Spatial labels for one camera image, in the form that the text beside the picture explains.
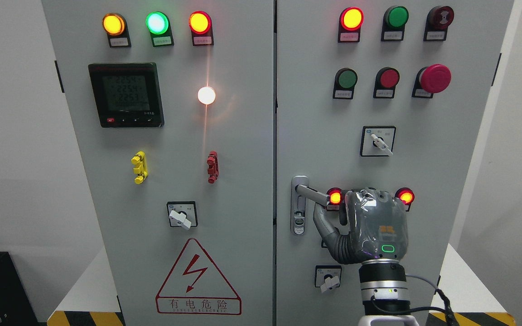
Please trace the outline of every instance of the red triangle warning label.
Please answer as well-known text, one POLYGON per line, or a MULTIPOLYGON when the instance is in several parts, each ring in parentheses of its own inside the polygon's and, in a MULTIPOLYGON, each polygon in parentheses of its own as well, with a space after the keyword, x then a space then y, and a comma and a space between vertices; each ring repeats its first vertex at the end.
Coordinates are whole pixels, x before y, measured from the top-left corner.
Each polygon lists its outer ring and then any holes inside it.
POLYGON ((156 296, 161 314, 241 314, 241 298, 209 253, 187 240, 156 296))

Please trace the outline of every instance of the yellow black hazard stripe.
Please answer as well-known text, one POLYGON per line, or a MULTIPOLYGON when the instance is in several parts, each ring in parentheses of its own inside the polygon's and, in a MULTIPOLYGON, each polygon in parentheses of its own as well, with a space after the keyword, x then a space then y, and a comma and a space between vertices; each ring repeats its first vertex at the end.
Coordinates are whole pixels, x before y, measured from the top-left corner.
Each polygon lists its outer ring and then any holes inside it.
POLYGON ((122 313, 54 312, 48 326, 126 326, 122 313))
MULTIPOLYGON (((513 316, 507 313, 455 313, 460 326, 517 326, 513 316)), ((443 313, 430 313, 426 326, 445 326, 443 313)))

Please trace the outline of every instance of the lightning bolt symbol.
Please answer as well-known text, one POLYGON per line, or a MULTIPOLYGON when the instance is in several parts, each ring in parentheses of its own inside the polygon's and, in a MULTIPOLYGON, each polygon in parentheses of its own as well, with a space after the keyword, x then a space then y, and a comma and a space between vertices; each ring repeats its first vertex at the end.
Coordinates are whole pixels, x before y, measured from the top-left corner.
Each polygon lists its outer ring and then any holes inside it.
POLYGON ((197 272, 201 272, 201 274, 199 274, 197 276, 197 279, 187 287, 187 293, 189 291, 191 291, 191 289, 194 289, 193 285, 198 281, 199 278, 201 278, 201 276, 203 276, 203 274, 205 273, 205 271, 207 270, 207 268, 199 268, 199 269, 195 269, 195 270, 191 270, 189 272, 189 270, 191 269, 191 267, 197 262, 197 260, 199 259, 199 255, 198 254, 195 254, 192 258, 192 260, 190 261, 190 263, 188 264, 187 268, 184 270, 184 273, 183 273, 183 276, 184 275, 189 275, 189 274, 193 274, 193 273, 197 273, 197 272))

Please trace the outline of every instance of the robotic hand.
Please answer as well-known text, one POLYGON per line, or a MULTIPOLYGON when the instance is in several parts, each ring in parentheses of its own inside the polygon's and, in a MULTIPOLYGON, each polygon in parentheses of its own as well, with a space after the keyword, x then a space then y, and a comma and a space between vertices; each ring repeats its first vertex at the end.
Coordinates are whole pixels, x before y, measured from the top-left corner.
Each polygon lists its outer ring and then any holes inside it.
POLYGON ((340 204, 340 223, 350 223, 347 235, 328 221, 326 208, 321 204, 315 203, 313 222, 332 258, 340 264, 383 258, 400 260, 408 249, 405 211, 402 200, 389 192, 365 188, 346 192, 340 204))

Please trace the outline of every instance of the gray metal panel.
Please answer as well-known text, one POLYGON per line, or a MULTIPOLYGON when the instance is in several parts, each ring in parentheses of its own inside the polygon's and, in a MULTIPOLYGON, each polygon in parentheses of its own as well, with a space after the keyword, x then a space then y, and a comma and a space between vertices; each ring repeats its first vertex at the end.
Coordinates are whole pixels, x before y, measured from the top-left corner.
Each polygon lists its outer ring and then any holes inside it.
POLYGON ((270 324, 273 1, 43 0, 43 6, 126 323, 270 324), (151 46, 145 17, 153 10, 170 18, 174 46, 151 46), (191 44, 187 22, 196 10, 212 17, 214 47, 191 44), (108 12, 127 20, 131 48, 108 47, 101 24, 108 12), (156 62, 164 127, 100 128, 87 72, 92 62, 156 62), (217 100, 205 111, 196 94, 207 83, 217 100), (150 173, 139 186, 130 163, 138 150, 146 152, 150 173), (220 163, 212 185, 205 164, 211 150, 220 163), (198 227, 169 227, 166 202, 190 200, 197 202, 198 227), (157 313, 155 296, 190 237, 240 295, 240 316, 157 313))
MULTIPOLYGON (((409 273, 437 280, 512 5, 512 0, 278 2, 278 325, 356 324, 364 311, 359 265, 344 266, 341 287, 332 293, 321 295, 313 287, 315 265, 335 262, 320 247, 313 225, 303 236, 290 233, 290 182, 296 175, 307 175, 310 186, 322 192, 412 188, 410 247, 402 264, 409 273), (410 20, 404 41, 382 43, 382 17, 392 5, 406 6, 410 20), (445 42, 424 43, 426 15, 437 5, 452 6, 454 22, 445 42), (350 6, 364 10, 361 41, 339 44, 339 15, 350 6), (433 99, 413 99, 416 74, 435 63, 449 66, 451 85, 433 99), (400 72, 396 97, 373 99, 375 76, 387 66, 400 72), (332 99, 334 76, 344 67, 358 74, 352 101, 332 99), (366 125, 397 127, 393 157, 360 157, 366 125)), ((412 307, 430 303, 429 287, 410 281, 410 289, 412 307)))

